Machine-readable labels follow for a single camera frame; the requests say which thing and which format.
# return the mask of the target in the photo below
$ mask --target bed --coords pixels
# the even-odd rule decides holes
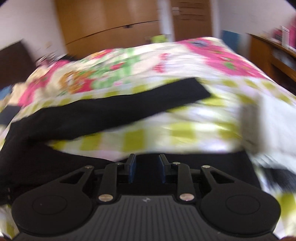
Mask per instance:
[[[205,37],[176,43],[158,43],[94,53],[75,61],[58,61],[38,68],[25,83],[15,85],[11,102],[21,107],[12,123],[48,107],[78,100],[135,94],[180,79],[195,77],[211,93],[210,98],[73,140],[52,140],[57,151],[109,161],[130,153],[236,153],[243,149],[240,131],[242,107],[255,104],[264,93],[296,105],[296,97],[277,85],[255,65],[235,54],[221,40]],[[1,146],[10,124],[0,136]],[[264,169],[255,168],[264,191],[282,206],[275,230],[278,237],[296,235],[294,194],[274,190]],[[7,206],[0,225],[11,238],[17,234]]]

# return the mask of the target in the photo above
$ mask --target wooden shelf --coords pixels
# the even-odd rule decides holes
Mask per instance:
[[[274,47],[276,47],[277,49],[280,49],[280,50],[283,50],[284,52],[288,53],[289,55],[293,56],[294,58],[296,58],[296,52],[292,51],[292,50],[289,50],[285,47],[283,47],[282,45],[280,44],[277,44],[275,42],[272,42],[271,40],[269,39],[266,39],[266,38],[262,38],[262,37],[259,37],[257,35],[253,35],[253,34],[249,34],[250,36],[256,38],[256,39],[259,39],[259,40],[262,40],[262,41],[265,41],[266,43],[269,43],[271,45],[273,45]]]
[[[284,72],[286,75],[288,75],[292,80],[296,82],[296,71],[284,64],[279,59],[275,58],[274,56],[271,57],[271,64],[275,67],[277,67],[279,70]]]

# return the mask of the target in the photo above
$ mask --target logo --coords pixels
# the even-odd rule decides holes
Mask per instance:
[[[151,199],[150,199],[150,198],[148,198],[148,197],[146,197],[146,198],[142,199],[142,201],[143,201],[143,202],[145,202],[145,203],[148,203],[148,202],[150,202],[150,201],[151,201]]]

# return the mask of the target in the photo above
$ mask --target ribbed black surface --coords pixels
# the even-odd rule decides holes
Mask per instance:
[[[277,239],[272,234],[244,239],[220,233],[204,222],[195,207],[178,204],[172,196],[122,196],[115,204],[100,206],[88,223],[69,234],[44,238],[22,233],[14,240],[273,241]]]

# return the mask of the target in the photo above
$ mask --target dark headboard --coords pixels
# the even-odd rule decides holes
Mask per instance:
[[[25,82],[36,69],[22,42],[0,50],[0,89],[18,82]]]

